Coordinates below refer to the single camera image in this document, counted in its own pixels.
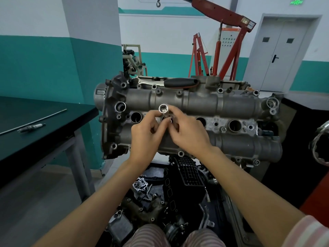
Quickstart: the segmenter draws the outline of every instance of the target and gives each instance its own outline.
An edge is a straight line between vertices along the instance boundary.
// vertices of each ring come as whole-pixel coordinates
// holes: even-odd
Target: exit sign
[[[290,2],[290,5],[301,5],[304,0],[294,0]]]

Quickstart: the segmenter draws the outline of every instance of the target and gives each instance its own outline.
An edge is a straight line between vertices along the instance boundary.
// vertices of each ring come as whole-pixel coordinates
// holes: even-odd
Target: door handle
[[[276,57],[276,55],[274,55],[272,63],[275,61],[275,59],[278,59],[278,57]]]

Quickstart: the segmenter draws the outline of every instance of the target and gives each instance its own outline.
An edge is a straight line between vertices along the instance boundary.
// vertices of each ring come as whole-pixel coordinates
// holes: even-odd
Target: black handle
[[[172,78],[166,79],[163,84],[168,88],[191,88],[199,84],[199,81],[194,78]]]
[[[272,63],[275,61],[275,59],[278,59],[278,57],[276,57],[276,55],[274,55]]]

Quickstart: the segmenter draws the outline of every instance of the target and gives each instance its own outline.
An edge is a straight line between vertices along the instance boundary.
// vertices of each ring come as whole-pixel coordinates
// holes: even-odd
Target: striped sleeve
[[[282,247],[329,247],[329,229],[314,217],[305,216],[291,230]]]

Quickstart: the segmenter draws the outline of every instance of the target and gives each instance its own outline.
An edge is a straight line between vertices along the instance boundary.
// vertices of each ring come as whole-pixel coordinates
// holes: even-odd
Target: red engine crane
[[[218,75],[220,77],[220,79],[223,80],[232,61],[233,61],[230,80],[234,80],[235,75],[236,75],[237,64],[239,61],[242,40],[244,39],[245,34],[247,32],[251,32],[253,30],[256,23],[253,22],[252,20],[250,20],[249,18],[246,18],[245,16],[239,15],[233,11],[230,11],[224,7],[221,7],[215,3],[212,3],[207,0],[185,0],[185,1],[192,3],[192,7],[197,9],[201,13],[203,13],[205,16],[208,16],[209,18],[212,18],[212,19],[220,22],[220,34],[221,34],[221,28],[222,28],[223,24],[241,28],[239,35],[237,36],[236,41],[235,41],[229,55],[227,56],[227,59]],[[196,39],[198,39],[198,42],[199,42],[199,40],[201,42],[200,34],[197,33],[196,35],[194,35],[194,37],[193,37],[193,54],[194,54],[194,62],[195,62],[195,74],[201,75],[201,73],[199,72],[200,66],[197,65],[197,60],[198,60],[197,55],[198,55],[198,52],[200,52],[200,55],[202,56],[202,60],[204,63],[206,75],[209,75],[207,62],[205,61],[205,59],[206,59],[205,53],[203,52],[203,54],[202,54],[202,51],[203,51],[202,44],[199,43],[199,49],[198,50],[196,49],[196,43],[194,41],[196,41]],[[221,42],[220,42],[220,36],[219,36],[218,41],[216,43],[216,49],[215,49],[215,55],[214,55],[214,67],[213,67],[213,73],[212,73],[213,76],[217,75],[218,61],[219,61],[219,56],[220,56],[220,46],[221,46]]]

